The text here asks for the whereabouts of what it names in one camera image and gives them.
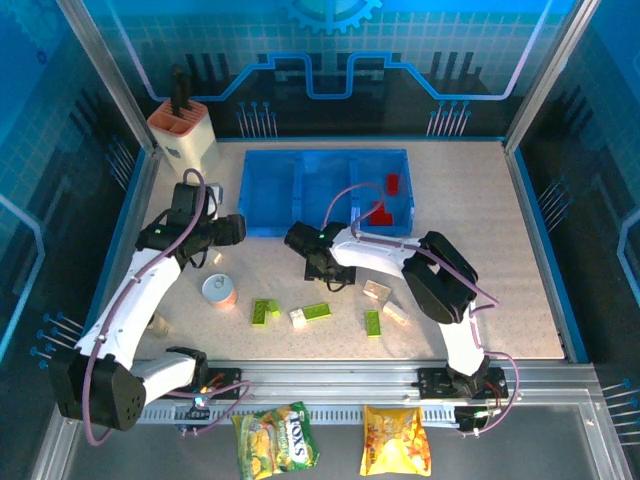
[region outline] red block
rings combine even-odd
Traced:
[[[390,173],[387,175],[387,195],[397,195],[398,194],[398,183],[400,181],[400,176],[395,173]]]
[[[369,225],[372,227],[387,227],[393,225],[393,215],[385,211],[384,203],[369,215]]]

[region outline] chip bag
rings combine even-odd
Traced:
[[[360,475],[431,475],[431,452],[418,408],[364,407],[364,453]]]
[[[252,415],[234,415],[243,480],[306,470],[318,461],[309,412],[302,402]]]

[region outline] blue plastic bin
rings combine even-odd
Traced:
[[[386,190],[388,174],[399,175],[397,195],[385,194],[393,225],[361,225],[369,233],[408,236],[413,228],[413,192],[406,150],[249,150],[244,160],[238,211],[253,237],[283,237],[297,220],[322,226],[331,200],[343,189],[368,182]],[[360,188],[344,195],[332,221],[351,223],[373,207],[378,193]]]

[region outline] small cylinder can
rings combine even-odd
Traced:
[[[216,308],[231,308],[238,300],[233,281],[222,273],[212,275],[204,281],[202,295]]]
[[[154,313],[151,322],[147,325],[147,331],[158,338],[164,338],[169,334],[169,323],[163,316]]]

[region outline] can lid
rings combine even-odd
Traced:
[[[231,292],[233,292],[233,281],[222,273],[210,276],[202,284],[202,295],[213,303],[226,300]]]

